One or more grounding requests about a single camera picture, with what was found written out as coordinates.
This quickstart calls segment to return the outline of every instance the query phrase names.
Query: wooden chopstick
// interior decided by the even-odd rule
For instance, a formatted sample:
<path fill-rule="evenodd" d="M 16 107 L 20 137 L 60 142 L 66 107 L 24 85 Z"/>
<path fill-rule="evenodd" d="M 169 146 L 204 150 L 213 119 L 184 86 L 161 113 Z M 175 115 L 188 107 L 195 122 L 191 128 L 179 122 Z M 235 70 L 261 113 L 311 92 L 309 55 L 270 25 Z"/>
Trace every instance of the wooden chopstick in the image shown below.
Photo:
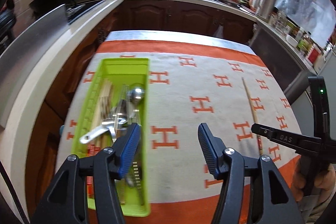
<path fill-rule="evenodd" d="M 249 104 L 250 104 L 252 117 L 253 117 L 253 122 L 258 123 L 257 112 L 253 107 L 253 103 L 252 103 L 252 100 L 251 100 L 251 94 L 249 92 L 249 89 L 247 88 L 247 85 L 246 85 L 246 82 L 245 82 L 244 78 L 242 77 L 241 79 L 243 81 L 243 85 L 244 85 L 244 88 L 245 88 L 245 91 L 246 91 L 246 95 L 247 95 L 247 98 L 248 98 L 248 101 L 249 101 Z M 258 142 L 258 148 L 259 148 L 259 155 L 262 155 L 263 154 L 263 144 L 261 142 L 261 137 L 258 134 L 257 134 L 257 142 Z"/>

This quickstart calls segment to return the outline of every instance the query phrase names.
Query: white bowl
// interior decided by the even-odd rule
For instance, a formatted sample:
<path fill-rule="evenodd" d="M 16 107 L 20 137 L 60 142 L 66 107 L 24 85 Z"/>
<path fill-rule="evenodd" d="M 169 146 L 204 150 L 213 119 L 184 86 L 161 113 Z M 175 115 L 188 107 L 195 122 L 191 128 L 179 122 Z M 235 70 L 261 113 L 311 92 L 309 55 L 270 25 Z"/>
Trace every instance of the white bowl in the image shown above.
<path fill-rule="evenodd" d="M 296 47 L 297 45 L 297 41 L 291 37 L 289 34 L 286 36 L 286 41 L 292 46 L 292 47 Z"/>

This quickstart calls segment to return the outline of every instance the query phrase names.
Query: sleeve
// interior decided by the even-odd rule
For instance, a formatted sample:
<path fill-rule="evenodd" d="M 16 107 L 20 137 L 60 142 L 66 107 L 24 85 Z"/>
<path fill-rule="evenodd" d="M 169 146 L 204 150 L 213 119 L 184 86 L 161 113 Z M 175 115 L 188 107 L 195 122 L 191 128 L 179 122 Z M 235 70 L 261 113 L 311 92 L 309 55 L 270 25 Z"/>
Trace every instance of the sleeve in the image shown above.
<path fill-rule="evenodd" d="M 331 199 L 333 198 L 335 192 L 336 192 L 336 184 L 335 184 L 334 190 L 331 193 L 331 195 L 329 196 L 329 198 L 325 202 L 319 204 L 318 206 L 316 206 L 312 210 L 312 212 L 311 212 L 311 214 L 310 214 L 310 216 L 307 220 L 307 224 L 313 224 L 322 215 L 323 211 L 325 210 L 325 208 L 327 208 Z"/>

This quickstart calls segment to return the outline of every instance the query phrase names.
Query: plastic sheet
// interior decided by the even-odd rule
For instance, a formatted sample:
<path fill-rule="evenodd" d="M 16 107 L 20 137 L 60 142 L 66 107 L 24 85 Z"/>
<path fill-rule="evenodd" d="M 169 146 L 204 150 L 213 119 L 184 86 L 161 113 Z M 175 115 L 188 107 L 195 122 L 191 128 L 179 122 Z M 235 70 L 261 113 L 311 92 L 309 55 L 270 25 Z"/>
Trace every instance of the plastic sheet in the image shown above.
<path fill-rule="evenodd" d="M 286 15 L 305 31 L 311 38 L 324 47 L 332 34 L 336 18 L 330 0 L 277 0 L 275 6 L 284 10 Z"/>

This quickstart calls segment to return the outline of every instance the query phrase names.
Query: black cable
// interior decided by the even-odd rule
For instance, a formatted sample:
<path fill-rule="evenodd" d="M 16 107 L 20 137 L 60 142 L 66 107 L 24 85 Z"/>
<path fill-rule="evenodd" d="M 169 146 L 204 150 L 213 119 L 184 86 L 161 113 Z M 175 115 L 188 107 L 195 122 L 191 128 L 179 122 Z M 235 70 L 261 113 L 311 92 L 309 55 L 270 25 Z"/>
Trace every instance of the black cable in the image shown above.
<path fill-rule="evenodd" d="M 21 218 L 22 218 L 24 224 L 30 224 L 30 223 L 29 223 L 29 220 L 28 220 L 28 218 L 27 218 L 27 216 L 26 216 L 26 214 L 25 214 L 25 212 L 23 211 L 23 208 L 22 208 L 22 206 L 21 206 L 21 203 L 20 203 L 20 201 L 19 201 L 19 198 L 17 197 L 17 194 L 16 194 L 16 192 L 15 192 L 15 189 L 14 189 L 14 187 L 13 187 L 13 184 L 11 183 L 11 180 L 9 179 L 9 177 L 8 177 L 8 175 L 7 175 L 7 173 L 6 173 L 6 170 L 5 170 L 5 168 L 3 167 L 1 161 L 0 161 L 0 173 L 1 173 L 1 175 L 2 175 L 2 177 L 3 177 L 3 180 L 5 181 L 5 183 L 6 183 L 7 187 L 8 187 L 8 190 L 9 190 L 9 192 L 10 192 L 10 194 L 11 194 L 13 200 L 14 200 L 14 203 L 15 203 L 15 205 L 16 205 L 16 208 L 17 208 L 17 210 L 19 211 L 19 214 L 20 214 L 20 216 L 21 216 Z"/>

